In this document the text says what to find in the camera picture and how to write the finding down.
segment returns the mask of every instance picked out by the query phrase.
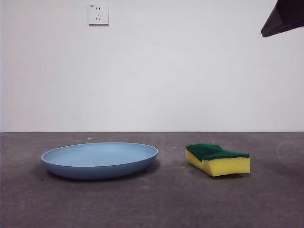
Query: plate rim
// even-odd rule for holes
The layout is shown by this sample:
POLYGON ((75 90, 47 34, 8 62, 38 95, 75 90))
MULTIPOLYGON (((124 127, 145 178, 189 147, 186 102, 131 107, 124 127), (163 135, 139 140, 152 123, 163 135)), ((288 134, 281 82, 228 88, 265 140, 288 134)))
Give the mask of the plate rim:
POLYGON ((151 159, 155 156, 157 156, 158 154, 158 149, 154 146, 150 146, 150 145, 147 145, 147 144, 143 144, 143 143, 136 143, 136 142, 89 142, 89 143, 81 143, 81 144, 74 144, 74 145, 68 145, 68 146, 61 146, 61 147, 58 147, 58 148, 54 148, 52 150, 49 150, 49 151, 46 151, 44 152, 42 155, 41 155, 41 160, 44 162, 44 163, 47 163, 47 164, 50 164, 50 165, 56 165, 56 166, 62 166, 62 167, 71 167, 71 168, 98 168, 98 167, 110 167, 110 166, 118 166, 118 165, 128 165, 128 164, 133 164, 133 163, 138 163, 138 162, 142 162, 142 161, 145 161, 145 160, 148 160, 148 159, 151 159), (143 160, 139 160, 139 161, 133 161, 133 162, 127 162, 127 163, 121 163, 121 164, 116 164, 116 165, 98 165, 98 166, 69 166, 69 165, 58 165, 58 164, 54 164, 54 163, 50 163, 48 161, 46 161, 43 156, 49 152, 52 152, 54 150, 57 150, 57 149, 61 149, 61 148, 66 148, 66 147, 72 147, 72 146, 79 146, 79 145, 89 145, 89 144, 103 144, 103 143, 123 143, 123 144, 137 144, 137 145, 144 145, 144 146, 148 146, 148 147, 152 147, 154 150, 155 150, 155 154, 153 156, 150 156, 146 159, 143 159, 143 160))

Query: blue plate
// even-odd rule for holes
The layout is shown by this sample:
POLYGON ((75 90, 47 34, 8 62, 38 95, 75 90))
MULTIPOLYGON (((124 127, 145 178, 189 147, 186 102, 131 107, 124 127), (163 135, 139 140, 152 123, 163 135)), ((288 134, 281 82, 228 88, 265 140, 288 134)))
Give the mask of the blue plate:
POLYGON ((99 142, 60 147, 41 159, 52 173, 72 179, 96 180, 126 176, 151 165, 155 147, 129 142, 99 142))

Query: wall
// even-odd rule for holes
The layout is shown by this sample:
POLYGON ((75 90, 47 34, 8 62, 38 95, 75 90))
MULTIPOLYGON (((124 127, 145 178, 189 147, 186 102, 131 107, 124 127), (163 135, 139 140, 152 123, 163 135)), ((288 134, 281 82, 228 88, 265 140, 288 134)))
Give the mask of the wall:
POLYGON ((1 1, 1 130, 304 131, 304 29, 273 0, 1 1))

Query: yellow sponge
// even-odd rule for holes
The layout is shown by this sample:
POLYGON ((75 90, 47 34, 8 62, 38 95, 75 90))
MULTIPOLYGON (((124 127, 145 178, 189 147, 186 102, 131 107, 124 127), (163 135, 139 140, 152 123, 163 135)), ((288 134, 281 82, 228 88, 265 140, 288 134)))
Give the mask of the yellow sponge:
POLYGON ((233 173, 250 173, 250 158, 246 157, 218 158, 200 161, 186 149, 186 159, 191 165, 213 177, 233 173))

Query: white outlet cover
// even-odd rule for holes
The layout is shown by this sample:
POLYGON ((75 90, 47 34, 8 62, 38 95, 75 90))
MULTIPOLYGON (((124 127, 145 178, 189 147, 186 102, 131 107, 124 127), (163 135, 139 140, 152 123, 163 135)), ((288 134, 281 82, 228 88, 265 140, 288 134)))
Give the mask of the white outlet cover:
POLYGON ((87 8, 89 25, 108 25, 109 24, 109 5, 92 4, 87 8))

